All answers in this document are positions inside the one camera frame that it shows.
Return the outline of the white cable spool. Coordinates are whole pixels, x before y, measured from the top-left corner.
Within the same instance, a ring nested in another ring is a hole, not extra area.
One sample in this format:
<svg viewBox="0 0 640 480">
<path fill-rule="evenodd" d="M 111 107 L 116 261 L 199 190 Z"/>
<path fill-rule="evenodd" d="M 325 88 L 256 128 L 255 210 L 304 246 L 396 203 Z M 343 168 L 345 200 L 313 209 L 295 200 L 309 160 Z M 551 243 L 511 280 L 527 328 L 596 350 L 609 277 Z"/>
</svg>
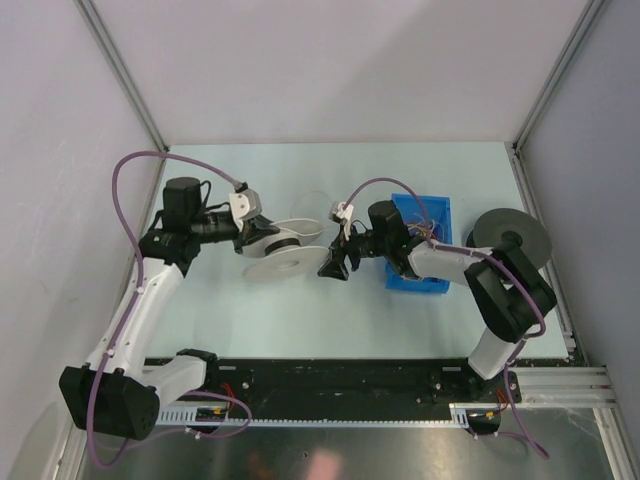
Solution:
<svg viewBox="0 0 640 480">
<path fill-rule="evenodd" d="M 244 279 L 265 283 L 317 271 L 329 253 L 327 247 L 314 244 L 324 232 L 323 224 L 307 218 L 274 224 L 275 234 L 266 239 L 262 255 L 242 255 L 253 259 L 243 271 Z"/>
</svg>

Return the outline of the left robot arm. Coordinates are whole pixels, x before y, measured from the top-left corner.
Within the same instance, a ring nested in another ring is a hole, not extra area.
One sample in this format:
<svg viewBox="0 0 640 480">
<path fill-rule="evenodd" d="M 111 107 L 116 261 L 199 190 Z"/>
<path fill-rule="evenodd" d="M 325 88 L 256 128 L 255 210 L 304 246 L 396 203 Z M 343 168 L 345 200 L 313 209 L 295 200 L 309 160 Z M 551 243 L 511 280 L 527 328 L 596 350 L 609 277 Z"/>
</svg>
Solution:
<svg viewBox="0 0 640 480">
<path fill-rule="evenodd" d="M 207 400 L 221 387 L 213 353 L 185 349 L 144 370 L 152 334 L 204 244 L 240 245 L 262 212 L 258 194 L 236 185 L 226 202 L 207 205 L 202 182 L 169 180 L 162 207 L 138 240 L 134 277 L 98 346 L 80 367 L 66 367 L 59 387 L 76 427 L 130 440 L 149 436 L 160 411 L 183 396 Z"/>
</svg>

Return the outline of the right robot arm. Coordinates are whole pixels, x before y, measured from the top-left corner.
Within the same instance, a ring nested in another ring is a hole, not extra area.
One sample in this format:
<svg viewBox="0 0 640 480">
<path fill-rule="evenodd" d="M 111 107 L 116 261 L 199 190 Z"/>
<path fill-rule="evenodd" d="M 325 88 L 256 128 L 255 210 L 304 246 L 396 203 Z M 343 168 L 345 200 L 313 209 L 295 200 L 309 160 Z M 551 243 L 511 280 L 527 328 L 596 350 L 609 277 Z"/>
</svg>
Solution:
<svg viewBox="0 0 640 480">
<path fill-rule="evenodd" d="M 557 305 L 550 285 L 520 246 L 507 240 L 491 248 L 468 248 L 413 235 L 391 200 L 368 210 L 371 227 L 352 225 L 353 206 L 339 202 L 329 218 L 339 233 L 329 247 L 320 277 L 346 281 L 364 258 L 384 258 L 394 273 L 411 280 L 438 278 L 470 289 L 485 330 L 461 376 L 463 393 L 484 401 L 497 389 L 497 378 L 527 340 L 546 332 L 545 316 Z"/>
</svg>

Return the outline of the blue plastic bin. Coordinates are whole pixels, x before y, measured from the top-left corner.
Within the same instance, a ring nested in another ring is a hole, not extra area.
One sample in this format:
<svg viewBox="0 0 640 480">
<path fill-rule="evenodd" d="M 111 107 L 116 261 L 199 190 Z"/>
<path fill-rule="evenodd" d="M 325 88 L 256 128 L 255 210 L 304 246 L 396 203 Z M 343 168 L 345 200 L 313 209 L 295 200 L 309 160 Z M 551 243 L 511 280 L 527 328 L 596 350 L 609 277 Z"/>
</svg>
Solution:
<svg viewBox="0 0 640 480">
<path fill-rule="evenodd" d="M 448 197 L 420 196 L 427 216 L 409 194 L 393 193 L 391 200 L 398 208 L 411 235 L 429 235 L 431 240 L 451 244 L 453 240 L 450 199 Z M 386 288 L 409 293 L 446 294 L 450 282 L 435 277 L 412 279 L 393 271 L 389 263 L 385 266 Z"/>
</svg>

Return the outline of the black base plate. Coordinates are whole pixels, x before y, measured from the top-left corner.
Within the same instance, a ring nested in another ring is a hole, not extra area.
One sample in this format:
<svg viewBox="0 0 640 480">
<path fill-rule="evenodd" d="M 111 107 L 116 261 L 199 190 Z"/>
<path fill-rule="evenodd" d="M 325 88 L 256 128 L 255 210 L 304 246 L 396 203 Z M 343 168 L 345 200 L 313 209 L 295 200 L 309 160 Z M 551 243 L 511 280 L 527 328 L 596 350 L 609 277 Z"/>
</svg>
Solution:
<svg viewBox="0 0 640 480">
<path fill-rule="evenodd" d="M 514 372 L 481 379 L 455 359 L 231 359 L 211 362 L 202 393 L 232 392 L 255 421 L 445 420 L 453 403 L 521 400 Z"/>
</svg>

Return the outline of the left aluminium frame post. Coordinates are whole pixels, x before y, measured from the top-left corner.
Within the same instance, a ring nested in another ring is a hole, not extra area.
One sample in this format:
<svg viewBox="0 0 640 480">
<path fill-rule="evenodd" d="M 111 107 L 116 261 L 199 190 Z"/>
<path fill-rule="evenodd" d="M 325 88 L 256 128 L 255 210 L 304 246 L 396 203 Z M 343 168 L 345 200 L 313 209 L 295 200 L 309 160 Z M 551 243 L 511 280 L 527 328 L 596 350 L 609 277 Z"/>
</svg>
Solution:
<svg viewBox="0 0 640 480">
<path fill-rule="evenodd" d="M 94 38 L 96 45 L 101 51 L 147 137 L 158 150 L 166 151 L 168 145 L 160 133 L 149 107 L 136 85 L 95 2 L 90 0 L 74 0 L 73 3 Z"/>
</svg>

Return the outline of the aluminium frame post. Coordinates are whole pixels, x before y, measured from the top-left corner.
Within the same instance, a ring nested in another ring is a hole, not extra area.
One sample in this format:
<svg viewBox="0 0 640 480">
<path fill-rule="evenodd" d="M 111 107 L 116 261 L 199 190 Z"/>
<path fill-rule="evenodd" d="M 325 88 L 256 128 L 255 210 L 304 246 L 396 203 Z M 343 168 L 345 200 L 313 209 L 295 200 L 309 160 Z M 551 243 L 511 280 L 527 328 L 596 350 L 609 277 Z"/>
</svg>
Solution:
<svg viewBox="0 0 640 480">
<path fill-rule="evenodd" d="M 559 92 L 563 81 L 610 4 L 611 2 L 608 0 L 589 0 L 586 2 L 541 91 L 525 117 L 524 123 L 512 141 L 512 148 L 517 155 L 524 149 L 537 125 L 544 118 L 552 100 Z"/>
<path fill-rule="evenodd" d="M 74 0 L 73 3 L 94 38 L 96 45 L 101 51 L 147 137 L 158 150 L 166 151 L 168 145 L 160 133 L 149 107 L 136 85 L 95 2 L 90 0 Z"/>
</svg>

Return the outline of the right aluminium frame post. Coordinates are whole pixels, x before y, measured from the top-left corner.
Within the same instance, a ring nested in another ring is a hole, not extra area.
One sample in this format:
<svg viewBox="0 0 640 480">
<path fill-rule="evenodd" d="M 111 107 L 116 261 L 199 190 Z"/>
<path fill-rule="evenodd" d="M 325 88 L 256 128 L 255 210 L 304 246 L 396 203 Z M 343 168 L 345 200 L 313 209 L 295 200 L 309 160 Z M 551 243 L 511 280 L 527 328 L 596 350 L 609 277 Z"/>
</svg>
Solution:
<svg viewBox="0 0 640 480">
<path fill-rule="evenodd" d="M 589 0 L 586 2 L 541 91 L 525 117 L 524 123 L 512 141 L 512 148 L 517 155 L 524 149 L 537 125 L 544 118 L 552 100 L 559 92 L 563 81 L 610 4 L 611 2 L 608 0 Z"/>
</svg>

